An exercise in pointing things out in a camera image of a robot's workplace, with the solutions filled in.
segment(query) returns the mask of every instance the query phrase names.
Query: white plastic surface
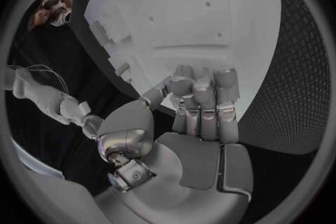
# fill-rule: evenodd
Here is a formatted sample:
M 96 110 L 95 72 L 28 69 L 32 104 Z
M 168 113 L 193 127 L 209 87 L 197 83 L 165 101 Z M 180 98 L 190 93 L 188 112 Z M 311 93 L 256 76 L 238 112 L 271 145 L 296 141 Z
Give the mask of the white plastic surface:
M 90 0 L 87 22 L 98 21 L 111 42 L 102 44 L 114 68 L 143 94 L 180 64 L 198 78 L 233 64 L 241 99 L 238 120 L 256 95 L 277 43 L 281 0 Z M 174 109 L 167 97 L 163 105 Z

